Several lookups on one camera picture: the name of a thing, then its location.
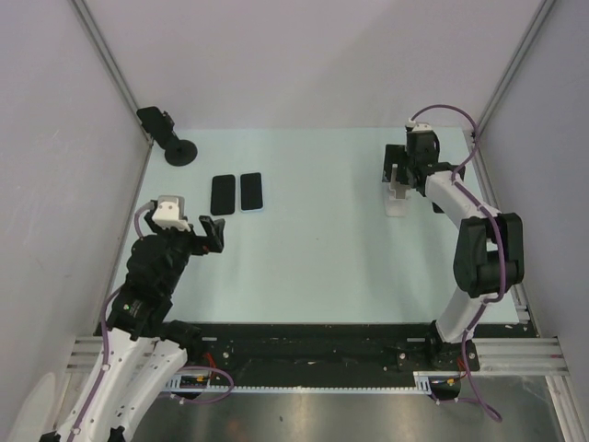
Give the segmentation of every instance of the smartphone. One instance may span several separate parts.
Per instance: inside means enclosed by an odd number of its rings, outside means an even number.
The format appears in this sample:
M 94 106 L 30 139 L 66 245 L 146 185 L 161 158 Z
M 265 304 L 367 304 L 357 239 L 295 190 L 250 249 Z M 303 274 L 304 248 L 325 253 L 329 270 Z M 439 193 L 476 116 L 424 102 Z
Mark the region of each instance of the smartphone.
M 211 186 L 211 215 L 232 215 L 236 211 L 235 175 L 217 175 Z
M 246 173 L 239 177 L 241 190 L 241 210 L 261 210 L 264 201 L 261 192 L 261 173 Z

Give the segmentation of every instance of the purple cable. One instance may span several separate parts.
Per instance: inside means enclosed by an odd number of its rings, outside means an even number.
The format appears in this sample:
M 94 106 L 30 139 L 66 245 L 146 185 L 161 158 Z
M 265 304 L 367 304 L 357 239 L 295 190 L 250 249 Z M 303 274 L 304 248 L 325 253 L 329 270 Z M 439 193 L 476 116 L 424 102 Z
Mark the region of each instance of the purple cable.
M 452 181 L 454 181 L 456 179 L 456 174 L 460 170 L 462 170 L 468 164 L 468 162 L 472 158 L 474 158 L 475 155 L 477 155 L 477 152 L 479 151 L 479 127 L 477 126 L 475 121 L 472 119 L 472 117 L 470 115 L 468 115 L 468 113 L 465 110 L 461 110 L 460 108 L 457 108 L 456 106 L 451 106 L 449 104 L 433 104 L 432 106 L 428 106 L 426 108 L 423 108 L 422 110 L 419 110 L 415 115 L 413 115 L 411 117 L 411 119 L 415 120 L 421 114 L 423 114 L 426 111 L 429 111 L 430 109 L 449 109 L 451 111 L 458 112 L 460 115 L 465 117 L 468 120 L 468 122 L 470 122 L 470 125 L 472 126 L 472 132 L 474 133 L 475 145 L 472 148 L 470 155 L 468 155 L 468 157 L 466 157 L 466 159 L 462 163 L 460 163 L 456 169 L 452 170 Z
M 221 375 L 221 376 L 225 377 L 229 381 L 229 389 L 227 391 L 225 391 L 223 394 L 217 396 L 216 398 L 206 399 L 206 400 L 203 400 L 203 401 L 197 401 L 197 400 L 191 400 L 191 399 L 181 398 L 179 396 L 172 395 L 172 393 L 170 393 L 170 394 L 165 393 L 165 394 L 163 394 L 160 397 L 162 397 L 162 398 L 167 397 L 169 399 L 178 399 L 179 401 L 184 401 L 184 402 L 188 402 L 188 403 L 200 403 L 200 404 L 215 403 L 215 402 L 222 401 L 224 398 L 226 398 L 227 396 L 229 396 L 229 394 L 231 394 L 231 391 L 233 391 L 233 389 L 236 387 L 236 383 L 233 380 L 233 378 L 231 378 L 231 375 L 229 373 L 227 373 L 226 371 L 222 370 L 221 368 L 215 368 L 213 366 L 184 366 L 182 368 L 182 370 L 207 370 L 207 371 L 213 371 L 214 373 L 217 373 L 218 375 Z
M 451 180 L 452 180 L 452 183 L 456 186 L 456 188 L 459 189 L 473 204 L 475 204 L 477 206 L 477 209 L 480 210 L 489 219 L 489 222 L 491 223 L 491 227 L 493 229 L 493 234 L 495 235 L 495 241 L 497 243 L 497 252 L 499 254 L 500 280 L 499 280 L 499 292 L 497 293 L 497 297 L 494 299 L 485 299 L 482 302 L 482 304 L 480 305 L 479 311 L 477 312 L 475 317 L 472 319 L 472 321 L 469 323 L 467 328 L 464 330 L 464 333 L 462 334 L 462 344 L 461 344 L 462 359 L 464 361 L 465 369 L 467 371 L 468 382 L 470 383 L 470 387 L 472 388 L 472 391 L 475 393 L 475 396 L 477 399 L 463 398 L 463 399 L 457 399 L 456 402 L 476 403 L 482 407 L 482 409 L 485 411 L 485 413 L 493 421 L 500 423 L 503 420 L 502 416 L 499 414 L 499 412 L 497 410 L 495 410 L 493 407 L 491 407 L 487 402 L 485 402 L 482 399 L 482 395 L 480 393 L 479 387 L 477 387 L 477 384 L 475 383 L 475 381 L 472 377 L 472 373 L 470 372 L 470 367 L 468 366 L 468 357 L 467 357 L 468 333 L 470 331 L 472 331 L 475 328 L 475 326 L 479 323 L 479 320 L 480 320 L 480 318 L 482 318 L 482 315 L 485 312 L 485 309 L 487 308 L 488 304 L 500 302 L 503 299 L 503 297 L 505 296 L 505 287 L 506 287 L 505 255 L 503 254 L 503 242 L 502 242 L 502 238 L 501 238 L 501 231 L 499 229 L 499 226 L 497 225 L 497 221 L 495 221 L 495 218 L 493 217 L 493 215 L 489 211 L 489 209 L 487 209 L 485 206 L 483 206 L 482 203 L 479 201 L 479 199 L 475 195 L 473 195 L 460 181 L 456 181 L 456 174 L 460 170 L 462 170 L 468 164 L 468 162 L 470 160 L 472 160 L 472 158 L 479 151 L 479 127 L 477 126 L 475 121 L 472 119 L 472 117 L 470 115 L 468 115 L 468 113 L 466 113 L 464 110 L 461 110 L 460 108 L 457 108 L 456 106 L 450 106 L 448 104 L 433 104 L 432 106 L 428 106 L 426 108 L 423 108 L 423 109 L 419 110 L 418 112 L 416 112 L 415 115 L 413 115 L 411 117 L 411 119 L 415 120 L 421 114 L 423 114 L 424 112 L 426 112 L 430 109 L 449 109 L 451 111 L 458 112 L 459 114 L 463 115 L 470 122 L 470 125 L 472 126 L 472 130 L 473 130 L 473 134 L 474 134 L 474 147 L 473 147 L 472 151 L 470 152 L 470 155 L 468 155 L 468 157 L 464 161 L 462 161 L 462 163 L 460 163 L 460 165 L 456 169 L 454 169 L 452 171 Z M 436 402 L 441 402 L 440 400 L 438 400 L 435 397 L 433 392 L 432 392 L 432 399 L 434 399 Z
M 133 225 L 135 226 L 135 232 L 137 233 L 137 236 L 139 238 L 143 238 L 144 234 L 141 232 L 141 228 L 139 227 L 139 219 L 141 218 L 141 215 L 145 212 L 147 212 L 148 210 L 152 210 L 154 208 L 154 203 L 149 201 L 147 203 L 145 203 L 144 205 L 142 205 L 141 207 L 139 207 L 137 209 L 137 212 L 135 212 L 135 214 L 133 215 Z
M 102 365 L 105 366 L 109 363 L 109 353 L 110 353 L 110 343 L 109 343 L 109 330 L 107 329 L 107 307 L 109 305 L 109 303 L 111 302 L 112 299 L 114 299 L 114 297 L 116 297 L 119 292 L 121 291 L 121 288 L 117 288 L 112 295 L 110 295 L 109 297 L 106 298 L 106 300 L 104 301 L 104 304 L 102 304 L 102 308 L 100 309 L 100 331 L 102 332 L 102 342 L 103 342 L 103 352 L 102 352 Z M 86 416 L 86 413 L 88 411 L 88 407 L 90 406 L 90 403 L 92 403 L 92 400 L 94 399 L 94 397 L 96 396 L 96 393 L 98 391 L 98 387 L 100 387 L 100 383 L 102 383 L 102 379 L 104 378 L 104 373 L 105 371 L 103 369 L 100 369 L 100 371 L 98 372 L 98 376 L 96 376 L 96 380 L 94 381 L 94 385 L 92 386 L 92 389 L 90 389 L 90 392 L 88 393 L 88 397 L 86 398 L 86 401 L 84 402 L 84 405 L 82 405 L 82 408 L 80 409 L 80 413 L 78 414 L 77 418 L 74 421 L 74 425 L 72 427 L 72 430 L 79 428 L 80 424 L 82 424 L 82 421 L 84 420 L 84 416 Z M 70 436 L 67 438 L 67 442 L 72 442 L 74 440 L 75 434 L 73 432 L 70 432 Z

